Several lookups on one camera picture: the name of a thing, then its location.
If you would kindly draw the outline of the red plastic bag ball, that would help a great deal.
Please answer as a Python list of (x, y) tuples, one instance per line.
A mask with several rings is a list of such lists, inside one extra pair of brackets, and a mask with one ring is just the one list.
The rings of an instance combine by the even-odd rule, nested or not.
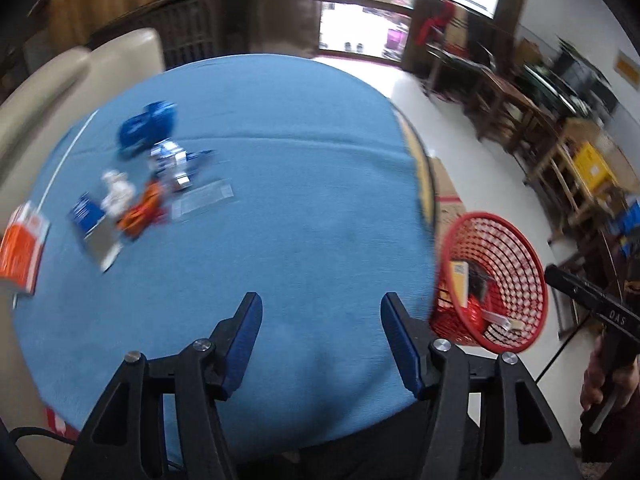
[(479, 333), (486, 330), (487, 322), (483, 316), (483, 309), (477, 298), (471, 296), (466, 300), (466, 307), (463, 309), (464, 317), (469, 324)]

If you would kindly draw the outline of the black plastic bag ball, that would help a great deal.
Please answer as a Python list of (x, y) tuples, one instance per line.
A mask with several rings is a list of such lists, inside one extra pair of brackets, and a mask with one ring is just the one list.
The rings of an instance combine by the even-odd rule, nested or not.
[(486, 296), (488, 294), (489, 284), (492, 281), (492, 277), (488, 275), (485, 270), (474, 261), (469, 261), (468, 266), (469, 293), (480, 304), (484, 304)]

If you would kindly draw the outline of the orange wrapper bundle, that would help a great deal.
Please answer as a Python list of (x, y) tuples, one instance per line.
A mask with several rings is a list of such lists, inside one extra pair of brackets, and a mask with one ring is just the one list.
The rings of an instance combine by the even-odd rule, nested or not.
[(140, 200), (125, 211), (116, 226), (130, 240), (136, 240), (149, 226), (164, 218), (163, 187), (159, 180), (153, 179), (145, 185)]

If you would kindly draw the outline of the blue plastic bag ball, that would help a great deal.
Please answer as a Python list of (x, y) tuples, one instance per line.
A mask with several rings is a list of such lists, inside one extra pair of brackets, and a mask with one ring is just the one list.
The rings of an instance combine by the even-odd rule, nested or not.
[(169, 139), (175, 128), (177, 105), (170, 101), (148, 104), (140, 114), (125, 120), (117, 133), (119, 155), (133, 158), (154, 144)]

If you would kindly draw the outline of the open orange white box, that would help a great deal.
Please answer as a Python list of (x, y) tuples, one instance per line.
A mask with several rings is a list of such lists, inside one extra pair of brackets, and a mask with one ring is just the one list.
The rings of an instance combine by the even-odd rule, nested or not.
[(450, 261), (449, 271), (451, 295), (462, 309), (466, 309), (469, 302), (469, 263), (463, 260)]

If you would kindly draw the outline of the red mesh waste basket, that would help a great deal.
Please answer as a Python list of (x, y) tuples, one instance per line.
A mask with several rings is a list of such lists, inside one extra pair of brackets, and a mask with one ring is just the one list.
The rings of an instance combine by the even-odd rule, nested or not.
[[(464, 317), (450, 292), (450, 261), (474, 261), (492, 277), (484, 304), (486, 330), (479, 333)], [(462, 346), (490, 352), (528, 349), (544, 328), (548, 292), (544, 269), (528, 239), (495, 214), (464, 214), (440, 244), (438, 289), (430, 317), (431, 329)]]

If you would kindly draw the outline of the brown cardboard box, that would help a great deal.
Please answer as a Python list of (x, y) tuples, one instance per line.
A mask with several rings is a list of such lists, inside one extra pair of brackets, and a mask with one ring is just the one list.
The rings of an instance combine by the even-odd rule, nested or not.
[(436, 240), (440, 244), (450, 226), (466, 214), (466, 208), (442, 161), (430, 158), (435, 182)]

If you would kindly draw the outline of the clear plastic wrapper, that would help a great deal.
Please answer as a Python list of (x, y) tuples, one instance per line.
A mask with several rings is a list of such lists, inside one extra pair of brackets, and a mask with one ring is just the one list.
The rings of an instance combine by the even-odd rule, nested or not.
[(234, 192), (232, 185), (227, 180), (216, 180), (194, 188), (191, 191), (179, 195), (169, 208), (171, 221), (180, 221), (191, 214), (214, 206), (225, 200), (232, 200)]

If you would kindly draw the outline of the yellow crate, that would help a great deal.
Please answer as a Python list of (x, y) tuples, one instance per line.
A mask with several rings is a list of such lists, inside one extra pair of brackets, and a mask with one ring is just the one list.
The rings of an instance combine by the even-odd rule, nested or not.
[(573, 157), (573, 162), (591, 193), (597, 192), (606, 184), (617, 183), (613, 170), (590, 142), (580, 146)]

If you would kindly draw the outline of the blue tablecloth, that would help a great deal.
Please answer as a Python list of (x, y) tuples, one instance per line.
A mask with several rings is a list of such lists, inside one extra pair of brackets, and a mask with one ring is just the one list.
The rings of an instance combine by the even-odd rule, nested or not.
[[(213, 150), (195, 178), (234, 197), (150, 226), (102, 273), (68, 214), (105, 170), (142, 186), (144, 156), (117, 133), (145, 105), (177, 105), (172, 138)], [(353, 434), (413, 404), (380, 320), (386, 292), (430, 312), (434, 235), (392, 103), (362, 80), (292, 56), (237, 55), (168, 70), (124, 92), (66, 159), (42, 207), (51, 229), (35, 293), (14, 310), (43, 402), (81, 426), (129, 350), (170, 356), (247, 292), (264, 305), (241, 387), (219, 413), (234, 455)]]

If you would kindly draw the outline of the blue white flat packet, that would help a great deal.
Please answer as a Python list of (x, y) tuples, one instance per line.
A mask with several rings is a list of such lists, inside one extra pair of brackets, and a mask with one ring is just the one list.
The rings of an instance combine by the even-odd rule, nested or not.
[(122, 251), (114, 221), (87, 193), (74, 203), (68, 218), (85, 253), (106, 272)]

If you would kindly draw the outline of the blue silver foil wrapper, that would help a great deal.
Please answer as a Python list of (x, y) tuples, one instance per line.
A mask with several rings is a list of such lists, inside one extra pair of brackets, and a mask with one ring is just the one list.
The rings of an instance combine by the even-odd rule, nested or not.
[(165, 192), (178, 193), (193, 185), (193, 178), (202, 163), (213, 154), (213, 150), (189, 152), (176, 142), (165, 139), (152, 146), (149, 163), (153, 176)]

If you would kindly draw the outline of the orange white carton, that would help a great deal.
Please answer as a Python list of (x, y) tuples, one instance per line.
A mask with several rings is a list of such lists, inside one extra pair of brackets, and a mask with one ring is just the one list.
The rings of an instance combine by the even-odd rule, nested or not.
[(51, 222), (26, 202), (9, 218), (1, 241), (1, 284), (23, 296), (35, 293), (40, 261)]

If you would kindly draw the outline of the white plastic straw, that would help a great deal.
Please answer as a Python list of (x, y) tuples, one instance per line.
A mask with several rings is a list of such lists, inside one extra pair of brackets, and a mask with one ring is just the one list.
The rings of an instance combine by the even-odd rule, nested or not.
[(89, 127), (89, 125), (93, 122), (93, 119), (96, 117), (96, 115), (99, 114), (100, 110), (101, 110), (100, 108), (97, 108), (89, 115), (89, 117), (86, 119), (86, 121), (82, 124), (82, 126), (78, 130), (78, 133), (76, 133), (76, 136), (73, 137), (72, 142), (68, 144), (66, 151), (62, 155), (61, 159), (58, 161), (58, 164), (56, 165), (55, 170), (52, 172), (51, 177), (41, 194), (40, 201), (38, 202), (36, 211), (38, 212), (41, 211), (44, 205), (44, 202), (46, 201), (50, 193), (50, 189), (52, 188), (54, 181), (58, 177), (58, 174), (60, 173), (62, 167), (64, 166), (66, 159), (68, 159), (68, 156), (70, 156), (70, 152), (73, 151), (73, 148), (75, 147), (79, 139), (82, 137), (86, 129)]

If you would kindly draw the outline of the wooden chair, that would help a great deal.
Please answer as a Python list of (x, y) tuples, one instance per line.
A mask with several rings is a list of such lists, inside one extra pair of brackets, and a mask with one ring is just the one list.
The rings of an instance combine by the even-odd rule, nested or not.
[(483, 68), (463, 104), (477, 140), (498, 142), (533, 166), (559, 139), (565, 117), (553, 115), (489, 68)]

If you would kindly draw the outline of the beige leather sofa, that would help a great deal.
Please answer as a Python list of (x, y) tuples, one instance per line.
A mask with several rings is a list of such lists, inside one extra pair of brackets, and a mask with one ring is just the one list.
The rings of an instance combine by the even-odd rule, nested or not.
[(1, 220), (29, 196), (38, 172), (79, 119), (165, 70), (160, 35), (142, 28), (96, 50), (67, 50), (1, 104)]

